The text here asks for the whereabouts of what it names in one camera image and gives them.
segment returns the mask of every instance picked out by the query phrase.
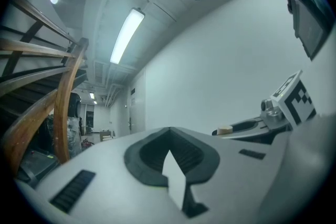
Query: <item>black grille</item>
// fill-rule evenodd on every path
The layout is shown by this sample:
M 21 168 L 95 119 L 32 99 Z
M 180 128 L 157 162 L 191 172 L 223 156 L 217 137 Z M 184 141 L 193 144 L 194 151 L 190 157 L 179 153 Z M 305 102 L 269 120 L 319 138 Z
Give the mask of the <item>black grille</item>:
M 71 180 L 50 203 L 68 213 L 96 174 L 82 170 Z
M 140 149 L 140 158 L 144 164 L 162 173 L 168 151 L 171 151 L 184 174 L 199 165 L 204 158 L 200 148 L 172 131 L 167 131 L 144 145 Z

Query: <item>ceiling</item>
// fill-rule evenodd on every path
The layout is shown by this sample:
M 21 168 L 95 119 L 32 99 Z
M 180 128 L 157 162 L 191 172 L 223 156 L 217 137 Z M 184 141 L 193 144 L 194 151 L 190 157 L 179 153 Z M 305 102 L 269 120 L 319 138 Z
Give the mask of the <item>ceiling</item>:
M 79 92 L 85 97 L 88 97 L 90 91 L 96 92 L 99 103 L 110 106 L 120 89 L 149 60 L 147 56 L 152 51 L 160 49 L 158 48 L 160 37 L 198 1 L 66 0 L 65 2 L 65 6 L 55 5 L 55 10 L 67 27 L 80 27 L 81 22 L 83 26 L 91 23 L 90 27 L 83 28 L 83 36 L 90 40 L 87 53 L 89 82 L 81 85 Z M 140 8 L 145 13 L 145 19 L 129 42 L 119 65 L 112 64 L 110 57 L 114 43 L 125 18 L 134 7 Z M 88 12 L 91 12 L 91 17 L 85 14 Z

